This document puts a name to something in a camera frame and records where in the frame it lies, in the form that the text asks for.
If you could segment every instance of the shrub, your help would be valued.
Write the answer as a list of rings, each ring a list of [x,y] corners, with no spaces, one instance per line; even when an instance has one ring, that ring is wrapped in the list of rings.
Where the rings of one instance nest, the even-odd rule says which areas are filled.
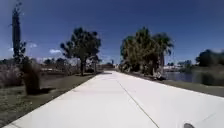
[[[11,66],[8,70],[1,72],[0,81],[3,87],[21,86],[22,79],[20,77],[19,69]]]
[[[24,83],[26,86],[26,93],[29,95],[38,94],[40,91],[40,78],[38,68],[32,67],[34,64],[25,57],[22,62],[22,71],[24,73]]]

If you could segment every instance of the distant tree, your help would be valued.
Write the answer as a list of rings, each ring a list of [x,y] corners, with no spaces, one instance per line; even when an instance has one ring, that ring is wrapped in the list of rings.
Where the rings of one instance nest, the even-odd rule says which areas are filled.
[[[113,64],[113,65],[114,65],[114,60],[113,60],[113,59],[111,59],[111,64]]]
[[[86,66],[86,60],[91,56],[97,55],[100,46],[101,41],[98,38],[97,32],[88,32],[82,28],[75,29],[71,40],[61,44],[65,57],[76,57],[80,59],[80,71],[82,76]]]
[[[63,58],[58,58],[56,61],[55,61],[55,64],[56,64],[56,68],[58,69],[61,69],[61,70],[65,70],[65,66],[68,64],[68,61],[66,59],[63,59]]]
[[[90,60],[92,61],[93,65],[94,65],[94,72],[97,73],[96,64],[101,62],[101,60],[99,59],[99,57],[97,55],[90,57]]]
[[[46,59],[46,60],[44,60],[44,64],[46,66],[53,66],[55,64],[55,60],[54,59]]]
[[[174,66],[174,63],[171,62],[171,63],[168,63],[167,65],[168,65],[168,66]]]
[[[182,68],[191,68],[192,62],[191,60],[180,61],[178,62],[178,65],[181,66]]]

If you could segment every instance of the green lawn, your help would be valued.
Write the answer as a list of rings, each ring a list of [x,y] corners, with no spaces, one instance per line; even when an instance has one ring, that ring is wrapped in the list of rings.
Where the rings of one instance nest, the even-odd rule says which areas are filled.
[[[50,93],[36,96],[26,96],[24,87],[0,89],[0,127],[77,87],[93,76],[68,76],[54,80],[43,80],[42,88],[54,89]]]
[[[141,73],[125,73],[128,75],[132,75],[135,77],[140,77],[142,79],[166,84],[168,86],[173,86],[177,88],[187,89],[195,92],[201,92],[209,95],[224,97],[224,87],[223,86],[207,86],[203,84],[197,84],[197,83],[188,83],[188,82],[182,82],[182,81],[172,81],[172,80],[163,80],[163,81],[157,81],[150,78],[150,76],[143,76]]]

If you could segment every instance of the road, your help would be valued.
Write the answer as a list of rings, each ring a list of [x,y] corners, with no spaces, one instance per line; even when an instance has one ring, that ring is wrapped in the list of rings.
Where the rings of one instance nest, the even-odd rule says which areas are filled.
[[[223,108],[224,98],[107,71],[4,128],[223,128]]]

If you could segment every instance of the tree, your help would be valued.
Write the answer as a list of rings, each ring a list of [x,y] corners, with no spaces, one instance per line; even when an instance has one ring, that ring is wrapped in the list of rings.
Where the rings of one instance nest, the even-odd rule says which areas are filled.
[[[79,58],[81,65],[80,71],[83,76],[83,70],[86,66],[86,60],[91,56],[97,55],[101,41],[98,38],[97,32],[88,32],[82,28],[74,30],[71,40],[66,43],[61,43],[61,48],[64,50],[63,55],[67,58]]]
[[[174,45],[171,42],[171,38],[166,33],[155,34],[152,38],[153,41],[159,45],[159,64],[163,69],[165,63],[164,56],[166,54],[171,54],[171,49],[174,47]]]
[[[26,42],[21,42],[21,30],[20,30],[20,6],[21,3],[17,3],[12,13],[12,41],[15,63],[21,67],[21,62],[24,58],[26,51]]]
[[[44,64],[46,66],[52,66],[55,64],[55,60],[54,59],[46,59],[46,60],[44,60]]]
[[[131,71],[138,71],[140,65],[143,73],[153,74],[158,68],[159,45],[152,40],[147,28],[139,29],[135,36],[128,36],[121,45],[122,64]]]
[[[212,66],[219,63],[218,55],[213,51],[207,49],[204,52],[201,52],[196,58],[196,62],[199,63],[199,66]]]
[[[174,66],[174,63],[171,62],[171,63],[168,63],[167,65],[168,65],[168,66]]]
[[[56,68],[65,71],[65,66],[68,64],[68,62],[67,62],[66,59],[58,58],[58,59],[56,60],[55,64],[56,64]]]

